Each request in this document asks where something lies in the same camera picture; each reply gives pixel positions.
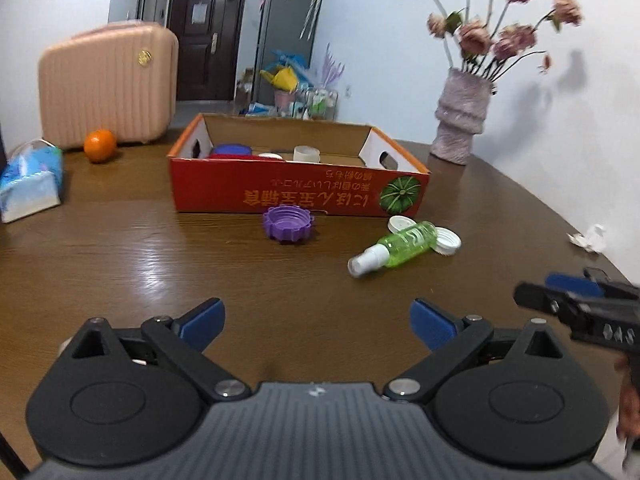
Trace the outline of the person's right hand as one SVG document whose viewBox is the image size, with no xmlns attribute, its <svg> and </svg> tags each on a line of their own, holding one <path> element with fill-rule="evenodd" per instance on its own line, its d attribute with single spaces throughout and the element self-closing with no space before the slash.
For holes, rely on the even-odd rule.
<svg viewBox="0 0 640 480">
<path fill-rule="evenodd" d="M 628 356 L 620 356 L 614 370 L 622 374 L 620 384 L 620 406 L 616 434 L 620 440 L 638 439 L 640 432 L 639 393 L 631 380 Z"/>
</svg>

